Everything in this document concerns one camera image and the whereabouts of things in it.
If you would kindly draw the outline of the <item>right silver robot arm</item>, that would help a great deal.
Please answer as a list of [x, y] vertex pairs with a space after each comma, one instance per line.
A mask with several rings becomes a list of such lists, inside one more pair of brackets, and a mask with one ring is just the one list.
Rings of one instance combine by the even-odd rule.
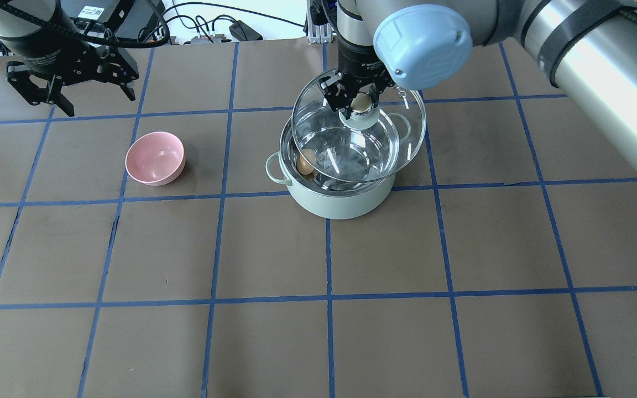
[[338, 70], [318, 87], [349, 113], [365, 86], [420, 90], [475, 48], [520, 47], [637, 173], [637, 1], [338, 1]]

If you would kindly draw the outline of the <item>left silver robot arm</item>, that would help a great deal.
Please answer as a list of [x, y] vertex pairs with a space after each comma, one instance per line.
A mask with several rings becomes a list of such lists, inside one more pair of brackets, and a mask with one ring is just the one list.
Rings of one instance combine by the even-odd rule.
[[74, 116], [65, 86], [110, 83], [134, 101], [139, 79], [127, 44], [113, 33], [91, 37], [78, 30], [59, 1], [0, 1], [0, 43], [18, 56], [7, 64], [8, 83], [32, 106], [60, 108]]

